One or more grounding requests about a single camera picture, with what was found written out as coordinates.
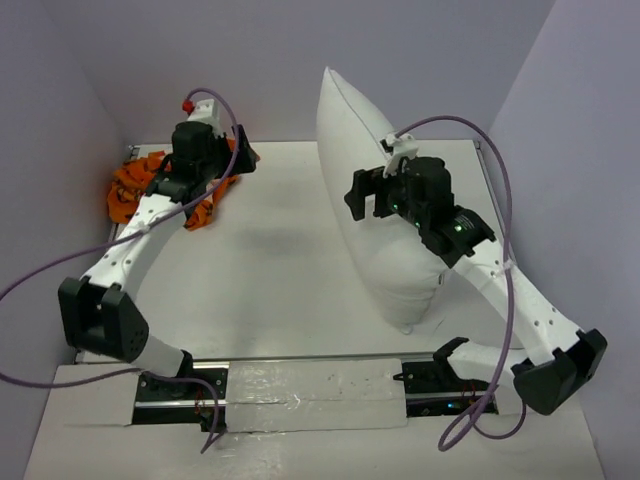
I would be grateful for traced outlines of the white pillow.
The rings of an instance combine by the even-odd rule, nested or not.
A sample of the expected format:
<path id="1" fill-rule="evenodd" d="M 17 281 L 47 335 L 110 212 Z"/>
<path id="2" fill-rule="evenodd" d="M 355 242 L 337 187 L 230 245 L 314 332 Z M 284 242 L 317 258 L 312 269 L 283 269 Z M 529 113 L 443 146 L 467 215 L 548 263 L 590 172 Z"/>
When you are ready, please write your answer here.
<path id="1" fill-rule="evenodd" d="M 316 140 L 328 196 L 355 269 L 382 318 L 409 335 L 425 320 L 442 284 L 445 265 L 421 243 L 415 227 L 397 215 L 353 219 L 344 201 L 353 173 L 387 162 L 380 141 L 394 127 L 384 114 L 336 70 L 323 72 Z"/>

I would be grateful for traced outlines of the orange patterned pillowcase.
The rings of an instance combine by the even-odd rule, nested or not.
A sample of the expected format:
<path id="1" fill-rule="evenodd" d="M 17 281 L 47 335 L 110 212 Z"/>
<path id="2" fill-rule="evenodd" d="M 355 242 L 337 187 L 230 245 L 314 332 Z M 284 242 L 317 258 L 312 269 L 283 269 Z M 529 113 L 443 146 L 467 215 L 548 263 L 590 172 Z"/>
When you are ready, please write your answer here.
<path id="1" fill-rule="evenodd" d="M 140 198 L 167 153 L 166 149 L 152 150 L 145 156 L 125 162 L 114 172 L 106 199 L 108 215 L 113 223 L 129 223 L 138 208 Z M 239 175 L 226 179 L 212 195 L 200 202 L 188 216 L 184 228 L 194 231 L 210 225 L 222 198 L 239 180 Z"/>

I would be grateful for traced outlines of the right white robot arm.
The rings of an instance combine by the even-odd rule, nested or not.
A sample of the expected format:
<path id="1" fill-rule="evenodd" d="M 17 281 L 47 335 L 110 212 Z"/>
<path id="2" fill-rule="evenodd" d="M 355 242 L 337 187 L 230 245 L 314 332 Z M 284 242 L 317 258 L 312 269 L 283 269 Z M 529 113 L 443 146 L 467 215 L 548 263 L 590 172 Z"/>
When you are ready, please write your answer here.
<path id="1" fill-rule="evenodd" d="M 412 224 L 422 244 L 471 284 L 503 319 L 513 321 L 521 348 L 501 352 L 457 337 L 434 354 L 436 383 L 447 391 L 467 380 L 515 390 L 525 405 L 552 414 L 594 376 L 607 348 L 596 329 L 582 330 L 554 307 L 504 251 L 491 227 L 474 211 L 456 204 L 450 172 L 436 157 L 403 158 L 395 174 L 383 168 L 357 170 L 344 201 L 354 220 L 365 217 L 373 197 L 377 218 L 397 215 Z"/>

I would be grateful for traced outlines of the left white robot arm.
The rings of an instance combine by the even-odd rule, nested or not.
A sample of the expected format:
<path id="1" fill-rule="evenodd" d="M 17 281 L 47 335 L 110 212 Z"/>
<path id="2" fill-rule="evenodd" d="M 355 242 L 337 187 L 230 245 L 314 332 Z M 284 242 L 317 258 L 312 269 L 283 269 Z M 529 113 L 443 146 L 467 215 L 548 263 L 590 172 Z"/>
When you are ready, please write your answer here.
<path id="1" fill-rule="evenodd" d="M 151 334 L 136 297 L 153 262 L 197 205 L 225 178 L 253 172 L 258 155 L 242 125 L 227 136 L 203 122 L 181 122 L 171 145 L 121 235 L 81 278 L 61 283 L 58 299 L 70 346 L 158 375 L 160 387 L 179 399 L 194 390 L 193 357 Z"/>

